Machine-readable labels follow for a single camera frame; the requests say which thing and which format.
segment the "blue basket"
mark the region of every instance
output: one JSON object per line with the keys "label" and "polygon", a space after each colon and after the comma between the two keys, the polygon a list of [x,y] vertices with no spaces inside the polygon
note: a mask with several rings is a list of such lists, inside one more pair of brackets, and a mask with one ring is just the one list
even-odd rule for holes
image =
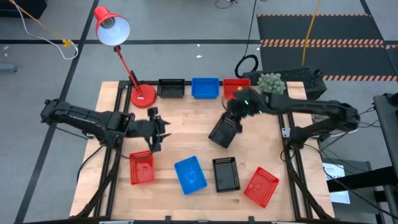
{"label": "blue basket", "polygon": [[192,78],[192,96],[195,99],[215,99],[219,94],[218,78]]}
{"label": "blue basket", "polygon": [[205,175],[196,156],[175,163],[174,167],[185,195],[207,187]]}

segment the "red desk lamp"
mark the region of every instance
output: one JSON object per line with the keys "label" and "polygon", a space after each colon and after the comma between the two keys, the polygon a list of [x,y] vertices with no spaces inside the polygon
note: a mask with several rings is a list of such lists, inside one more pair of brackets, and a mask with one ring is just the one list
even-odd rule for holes
{"label": "red desk lamp", "polygon": [[147,84],[137,84],[137,78],[132,70],[129,69],[123,56],[120,52],[120,44],[127,40],[130,35],[130,23],[123,16],[115,13],[110,13],[104,6],[98,6],[94,10],[97,24],[95,32],[97,38],[101,43],[109,46],[114,46],[114,51],[118,53],[124,68],[129,74],[130,81],[134,85],[131,92],[131,102],[139,108],[150,107],[156,101],[155,89]]}

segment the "gray floor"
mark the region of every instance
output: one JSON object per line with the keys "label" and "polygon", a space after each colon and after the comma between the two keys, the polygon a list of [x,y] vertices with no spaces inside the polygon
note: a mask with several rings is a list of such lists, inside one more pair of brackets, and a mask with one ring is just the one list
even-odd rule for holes
{"label": "gray floor", "polygon": [[[93,0],[49,0],[41,21],[65,37],[79,39]],[[367,0],[386,40],[397,40],[398,16],[395,0]],[[253,1],[238,1],[220,10],[214,0],[101,0],[100,4],[126,16],[132,26],[130,39],[246,39]],[[257,13],[312,13],[316,0],[268,0],[257,3]],[[319,13],[364,13],[359,0],[323,0]],[[27,22],[35,35],[54,39],[34,22]],[[88,39],[96,39],[94,22]],[[31,39],[19,19],[0,17],[0,39]],[[254,21],[252,39],[258,39]],[[0,62],[23,67],[17,73],[0,75],[0,217],[12,223],[42,146],[47,126],[40,124],[44,100],[59,96],[70,67],[57,49],[50,45],[0,45]],[[250,54],[259,54],[256,44]],[[140,80],[158,78],[234,77],[234,66],[245,45],[125,45],[122,52]],[[251,68],[245,63],[241,71]],[[94,109],[102,81],[125,79],[121,62],[111,47],[85,45],[70,86],[67,100]],[[351,103],[359,111],[371,106],[373,95],[397,92],[395,82],[327,82],[324,100]],[[376,120],[375,113],[362,117]],[[76,186],[76,172],[83,158],[86,142],[56,131],[49,154],[30,203],[25,222],[67,218]],[[373,168],[391,164],[378,128],[360,129],[345,136],[330,149],[343,159],[371,161]],[[339,217],[357,222],[371,222],[367,214],[336,211]]]}

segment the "green plush toy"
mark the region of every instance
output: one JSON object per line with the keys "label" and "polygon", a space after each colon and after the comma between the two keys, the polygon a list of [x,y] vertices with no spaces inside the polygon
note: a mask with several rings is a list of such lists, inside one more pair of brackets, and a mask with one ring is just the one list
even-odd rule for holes
{"label": "green plush toy", "polygon": [[285,90],[285,83],[280,80],[279,73],[261,74],[258,84],[263,92],[283,94]]}

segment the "white paper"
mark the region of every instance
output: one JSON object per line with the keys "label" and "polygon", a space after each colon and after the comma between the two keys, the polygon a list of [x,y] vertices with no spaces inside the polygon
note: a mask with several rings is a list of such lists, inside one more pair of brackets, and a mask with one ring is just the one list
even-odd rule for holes
{"label": "white paper", "polygon": [[[325,168],[325,171],[329,175],[331,175],[333,178],[339,178],[339,177],[345,177],[346,176],[346,174],[344,172],[344,166],[343,165],[337,165],[336,166],[334,164],[329,164],[329,163],[324,162],[323,163],[323,167]],[[326,176],[326,180],[330,180],[331,179],[326,174],[325,174],[325,176]],[[348,191],[330,193],[330,199],[331,199],[332,202],[350,204]]]}

